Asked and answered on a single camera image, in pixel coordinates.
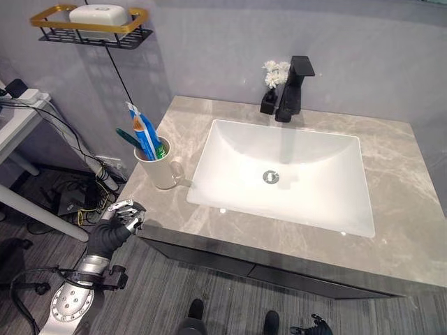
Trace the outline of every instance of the soap bar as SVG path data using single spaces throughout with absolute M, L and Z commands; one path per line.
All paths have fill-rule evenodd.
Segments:
M 73 9 L 69 17 L 73 23 L 104 24 L 108 26 L 122 26 L 127 24 L 129 20 L 126 10 L 116 5 L 80 6 Z M 115 40 L 113 33 L 101 33 L 99 31 L 81 30 L 81 36 L 96 40 Z

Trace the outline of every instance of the vanity countertop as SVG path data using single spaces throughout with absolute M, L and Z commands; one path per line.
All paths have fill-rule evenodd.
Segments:
M 374 216 L 373 238 L 263 218 L 186 201 L 214 119 L 359 137 Z M 302 110 L 289 124 L 258 105 L 176 96 L 158 133 L 170 140 L 186 180 L 155 188 L 137 164 L 121 199 L 146 209 L 145 225 L 303 260 L 447 287 L 447 220 L 408 123 Z

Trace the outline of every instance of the faucet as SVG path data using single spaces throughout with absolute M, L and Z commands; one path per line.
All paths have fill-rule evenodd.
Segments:
M 290 122 L 292 115 L 301 110 L 301 84 L 305 77 L 315 76 L 308 56 L 292 56 L 291 67 L 279 107 L 274 119 L 278 122 Z

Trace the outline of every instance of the gray carpet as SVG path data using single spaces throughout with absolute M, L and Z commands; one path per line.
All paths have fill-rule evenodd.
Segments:
M 32 183 L 36 180 L 29 180 L 22 192 L 33 189 Z M 11 237 L 32 240 L 34 246 L 24 252 L 26 268 L 72 267 L 81 257 L 85 249 L 81 242 L 58 232 L 31 235 L 24 227 L 26 218 L 11 210 L 7 214 L 7 221 L 0 223 L 0 242 Z M 115 253 L 112 263 L 127 268 L 129 281 L 125 290 L 106 293 L 91 334 L 174 334 L 196 297 L 205 302 L 204 321 L 210 335 L 261 334 L 264 315 L 270 309 L 280 315 L 279 334 L 289 334 L 291 325 L 310 326 L 311 313 L 325 318 L 334 334 L 447 334 L 445 295 L 333 301 L 169 260 L 137 237 Z M 40 326 L 61 283 L 47 274 L 27 280 L 43 278 L 50 279 L 51 293 L 42 297 L 32 291 L 21 294 Z M 2 294 L 0 298 L 0 334 L 30 334 L 8 297 Z

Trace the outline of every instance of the mug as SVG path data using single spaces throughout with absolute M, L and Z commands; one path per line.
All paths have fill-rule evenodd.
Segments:
M 145 172 L 152 180 L 152 183 L 162 190 L 168 190 L 179 183 L 182 173 L 181 165 L 177 161 L 173 161 L 172 147 L 167 139 L 159 136 L 161 144 L 165 149 L 166 156 L 149 161 L 142 150 L 135 148 L 133 155 L 138 159 Z

